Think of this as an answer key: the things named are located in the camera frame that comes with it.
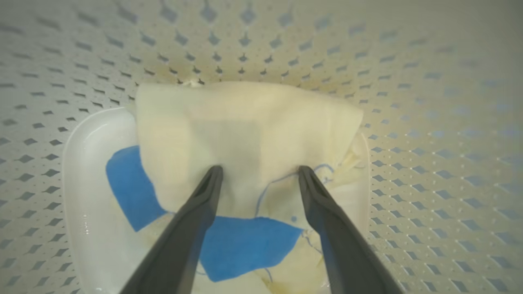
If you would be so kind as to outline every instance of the fabric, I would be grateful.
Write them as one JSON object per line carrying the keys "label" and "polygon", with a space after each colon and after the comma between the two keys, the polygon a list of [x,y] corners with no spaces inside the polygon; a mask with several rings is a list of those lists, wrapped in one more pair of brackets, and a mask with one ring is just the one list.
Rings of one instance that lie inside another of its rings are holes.
{"label": "fabric", "polygon": [[302,230],[268,218],[216,217],[205,234],[200,261],[211,281],[278,265]]}
{"label": "fabric", "polygon": [[208,168],[220,164],[217,215],[299,228],[310,226],[298,166],[345,184],[336,171],[354,165],[349,147],[362,120],[344,99],[251,82],[141,84],[136,104],[140,156],[163,209],[177,211]]}
{"label": "fabric", "polygon": [[[166,213],[140,163],[138,146],[116,152],[106,165],[111,189],[129,223],[138,231]],[[207,229],[200,261],[212,282],[279,264],[302,230],[268,218],[216,217]]]}
{"label": "fabric", "polygon": [[320,235],[303,231],[281,263],[255,273],[274,294],[317,294],[321,287],[329,285]]}
{"label": "fabric", "polygon": [[116,152],[107,162],[106,173],[112,192],[135,231],[166,213],[143,170],[138,146]]}

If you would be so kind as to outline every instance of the perforated white surface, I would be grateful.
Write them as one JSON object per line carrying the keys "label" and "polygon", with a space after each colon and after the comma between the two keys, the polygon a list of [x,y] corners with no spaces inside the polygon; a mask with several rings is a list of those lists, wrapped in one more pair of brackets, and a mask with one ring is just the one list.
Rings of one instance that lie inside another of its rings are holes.
{"label": "perforated white surface", "polygon": [[0,3],[0,289],[81,293],[61,154],[142,82],[285,83],[365,110],[368,241],[406,291],[521,292],[521,7],[509,1]]}

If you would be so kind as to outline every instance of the white container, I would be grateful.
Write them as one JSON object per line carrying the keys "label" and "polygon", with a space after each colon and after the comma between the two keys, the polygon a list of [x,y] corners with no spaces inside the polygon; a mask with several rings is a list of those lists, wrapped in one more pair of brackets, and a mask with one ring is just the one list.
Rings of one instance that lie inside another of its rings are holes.
{"label": "white container", "polygon": [[[112,194],[105,166],[112,155],[137,145],[134,117],[124,108],[98,112],[73,131],[63,155],[65,219],[76,271],[86,294],[118,294],[167,225],[167,217],[134,232]],[[358,134],[361,181],[341,186],[332,196],[363,235],[369,220],[369,155]]]}

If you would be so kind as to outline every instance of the folded towel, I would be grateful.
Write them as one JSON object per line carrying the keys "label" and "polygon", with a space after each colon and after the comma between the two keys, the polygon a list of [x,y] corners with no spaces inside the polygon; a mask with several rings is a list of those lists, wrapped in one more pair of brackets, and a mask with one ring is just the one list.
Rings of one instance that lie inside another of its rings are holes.
{"label": "folded towel", "polygon": [[338,171],[355,163],[350,145],[362,111],[341,98],[266,83],[141,84],[136,104],[143,167],[167,211],[177,211],[220,164],[217,215],[310,229],[298,166],[317,167],[319,178],[341,185]]}

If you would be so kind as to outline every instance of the blue cloth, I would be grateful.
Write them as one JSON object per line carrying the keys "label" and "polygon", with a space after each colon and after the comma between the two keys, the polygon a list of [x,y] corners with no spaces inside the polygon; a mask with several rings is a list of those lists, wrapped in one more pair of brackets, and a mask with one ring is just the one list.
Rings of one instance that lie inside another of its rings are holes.
{"label": "blue cloth", "polygon": [[200,262],[214,282],[273,267],[294,248],[301,232],[268,218],[216,217],[205,234]]}
{"label": "blue cloth", "polygon": [[158,203],[153,184],[143,170],[138,146],[116,152],[105,171],[112,193],[135,231],[167,213]]}
{"label": "blue cloth", "polygon": [[[166,213],[143,170],[138,146],[116,152],[106,165],[118,204],[135,231]],[[200,262],[214,282],[278,265],[294,248],[302,230],[268,218],[216,217],[207,230]]]}

